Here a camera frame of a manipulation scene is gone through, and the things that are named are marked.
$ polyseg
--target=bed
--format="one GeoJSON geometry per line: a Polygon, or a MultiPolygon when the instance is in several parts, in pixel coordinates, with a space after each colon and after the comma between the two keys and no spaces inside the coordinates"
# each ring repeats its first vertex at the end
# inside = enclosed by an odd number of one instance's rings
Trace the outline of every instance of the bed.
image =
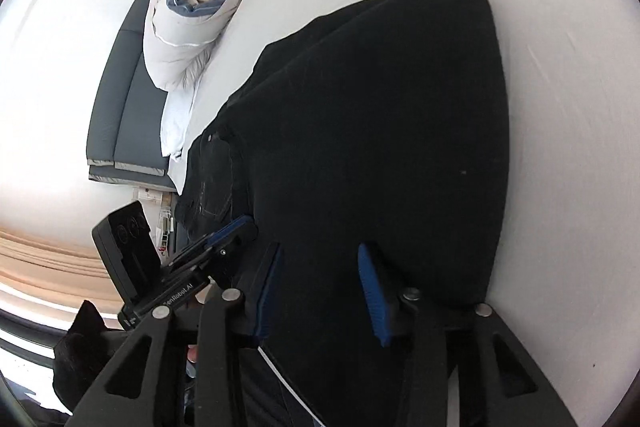
{"type": "Polygon", "coordinates": [[[174,192],[161,154],[167,93],[145,67],[142,39],[149,0],[134,0],[102,72],[86,138],[92,181],[174,192]]]}
{"type": "MultiPolygon", "coordinates": [[[[184,150],[265,45],[357,1],[243,0],[198,86],[184,150]]],[[[578,425],[600,427],[640,367],[640,4],[489,1],[508,86],[511,167],[488,300],[578,425]]],[[[169,163],[178,191],[186,160],[169,163]]]]}

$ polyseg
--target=camera lens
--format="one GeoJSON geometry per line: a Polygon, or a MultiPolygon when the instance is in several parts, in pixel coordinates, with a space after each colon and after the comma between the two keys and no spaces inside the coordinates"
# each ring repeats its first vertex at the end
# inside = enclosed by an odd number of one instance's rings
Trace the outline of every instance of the camera lens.
{"type": "Polygon", "coordinates": [[[138,222],[135,220],[135,218],[129,217],[127,224],[129,225],[129,233],[131,234],[131,237],[133,237],[134,239],[138,237],[140,235],[140,227],[138,226],[138,222]]]}
{"type": "Polygon", "coordinates": [[[129,241],[129,234],[127,234],[127,229],[124,228],[124,225],[118,225],[116,233],[118,234],[120,242],[126,245],[127,241],[129,241]]]}

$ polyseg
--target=black camera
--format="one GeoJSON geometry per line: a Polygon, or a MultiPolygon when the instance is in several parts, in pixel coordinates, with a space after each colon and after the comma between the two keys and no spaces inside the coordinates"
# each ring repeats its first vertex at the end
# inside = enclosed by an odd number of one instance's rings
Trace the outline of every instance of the black camera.
{"type": "Polygon", "coordinates": [[[95,246],[124,305],[118,320],[130,330],[156,306],[177,309],[215,279],[230,285],[239,248],[257,236],[254,220],[241,216],[209,233],[161,265],[139,201],[105,217],[92,230],[95,246]]]}

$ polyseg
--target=bed mattress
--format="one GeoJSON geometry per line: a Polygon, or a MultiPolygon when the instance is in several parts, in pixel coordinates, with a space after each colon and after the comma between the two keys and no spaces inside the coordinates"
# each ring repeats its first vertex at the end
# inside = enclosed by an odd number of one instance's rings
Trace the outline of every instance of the bed mattress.
{"type": "MultiPolygon", "coordinates": [[[[185,148],[265,45],[357,1],[243,0],[202,77],[185,148]]],[[[640,4],[489,2],[511,158],[488,300],[580,427],[600,427],[640,367],[640,4]]],[[[170,163],[178,190],[186,160],[170,163]]]]}

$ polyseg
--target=white wall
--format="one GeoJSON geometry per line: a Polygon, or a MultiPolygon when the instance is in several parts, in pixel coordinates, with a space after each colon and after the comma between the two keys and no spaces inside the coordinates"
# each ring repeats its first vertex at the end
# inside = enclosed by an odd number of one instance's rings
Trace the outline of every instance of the white wall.
{"type": "MultiPolygon", "coordinates": [[[[129,203],[131,188],[88,180],[84,149],[100,76],[132,1],[2,3],[0,228],[92,246],[92,227],[129,203]]],[[[146,210],[153,226],[153,207],[146,210]]]]}

